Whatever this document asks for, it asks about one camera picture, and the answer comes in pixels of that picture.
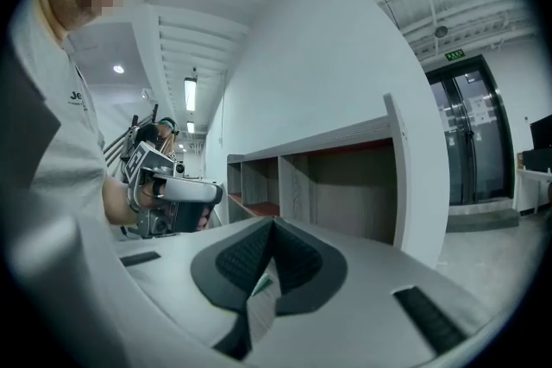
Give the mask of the person's left hand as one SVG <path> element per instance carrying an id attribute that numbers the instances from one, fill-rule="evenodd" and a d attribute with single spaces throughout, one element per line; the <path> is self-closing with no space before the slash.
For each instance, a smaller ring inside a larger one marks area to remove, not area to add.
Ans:
<path id="1" fill-rule="evenodd" d="M 152 179 L 145 184 L 136 184 L 128 188 L 129 207 L 138 213 L 141 209 L 160 209 L 166 206 L 164 196 L 166 181 L 163 179 Z"/>

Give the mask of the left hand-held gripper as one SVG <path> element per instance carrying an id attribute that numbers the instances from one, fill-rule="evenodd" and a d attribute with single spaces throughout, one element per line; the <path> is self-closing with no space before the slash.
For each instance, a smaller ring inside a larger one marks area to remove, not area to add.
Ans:
<path id="1" fill-rule="evenodd" d="M 129 232 L 142 238 L 194 233 L 207 228 L 210 213 L 222 200 L 223 189 L 208 181 L 179 178 L 175 164 L 167 156 L 142 142 L 135 149 L 124 174 L 129 186 L 158 178 L 166 181 L 160 209 L 141 209 Z"/>

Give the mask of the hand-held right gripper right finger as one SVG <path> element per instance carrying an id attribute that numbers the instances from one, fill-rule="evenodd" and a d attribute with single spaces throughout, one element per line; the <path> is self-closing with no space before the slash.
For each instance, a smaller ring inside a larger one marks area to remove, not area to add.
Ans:
<path id="1" fill-rule="evenodd" d="M 339 250 L 280 217 L 273 219 L 271 251 L 281 292 L 277 315 L 318 311 L 348 275 L 347 261 Z"/>

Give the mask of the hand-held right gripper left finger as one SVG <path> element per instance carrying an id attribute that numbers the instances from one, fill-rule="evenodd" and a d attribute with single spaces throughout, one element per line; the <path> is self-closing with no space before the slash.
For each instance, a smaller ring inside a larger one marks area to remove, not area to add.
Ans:
<path id="1" fill-rule="evenodd" d="M 273 256 L 272 217 L 207 246 L 191 262 L 191 276 L 204 297 L 215 307 L 237 314 L 234 325 L 214 346 L 242 360 L 252 349 L 247 301 Z"/>

